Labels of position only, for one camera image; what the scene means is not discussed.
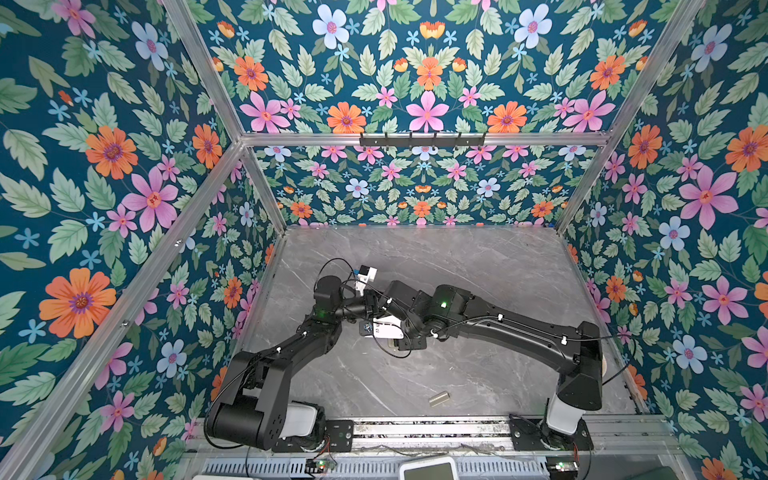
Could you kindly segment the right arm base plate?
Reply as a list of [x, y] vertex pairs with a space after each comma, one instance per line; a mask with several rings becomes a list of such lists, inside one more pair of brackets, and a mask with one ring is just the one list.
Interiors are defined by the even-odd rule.
[[587, 424], [580, 419], [574, 434], [566, 435], [546, 425], [544, 417], [509, 413], [510, 438], [515, 451], [586, 452], [594, 449]]

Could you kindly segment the beige battery cover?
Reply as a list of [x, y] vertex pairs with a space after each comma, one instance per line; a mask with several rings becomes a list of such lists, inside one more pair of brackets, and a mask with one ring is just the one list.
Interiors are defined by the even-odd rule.
[[447, 391], [442, 391], [430, 397], [428, 402], [431, 408], [436, 408], [437, 406], [446, 403], [450, 399], [450, 393]]

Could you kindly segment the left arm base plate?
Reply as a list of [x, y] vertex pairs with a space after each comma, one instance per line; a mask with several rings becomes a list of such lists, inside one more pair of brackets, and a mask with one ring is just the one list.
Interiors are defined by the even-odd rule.
[[355, 433], [352, 420], [326, 420], [317, 426], [309, 436], [280, 439], [274, 446], [274, 453], [349, 453]]

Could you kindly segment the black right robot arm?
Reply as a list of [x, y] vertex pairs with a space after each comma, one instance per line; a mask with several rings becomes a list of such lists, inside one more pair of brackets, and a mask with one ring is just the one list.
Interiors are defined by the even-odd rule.
[[572, 439], [587, 412], [603, 407], [603, 351], [600, 330], [547, 323], [499, 307], [468, 290], [442, 284], [428, 294], [392, 282], [378, 307], [401, 321], [404, 339], [477, 339], [532, 358], [558, 379], [539, 431], [547, 443]]

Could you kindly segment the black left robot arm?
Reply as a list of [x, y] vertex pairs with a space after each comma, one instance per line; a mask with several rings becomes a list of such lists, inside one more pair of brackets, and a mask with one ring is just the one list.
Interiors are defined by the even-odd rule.
[[284, 440], [317, 448], [326, 438], [324, 408], [290, 400], [296, 373], [338, 343], [346, 322], [373, 321], [392, 301], [370, 288], [347, 298], [352, 289], [329, 275], [316, 282], [314, 305], [295, 334], [259, 352], [241, 351], [205, 416], [203, 433], [218, 449], [238, 446], [271, 450]]

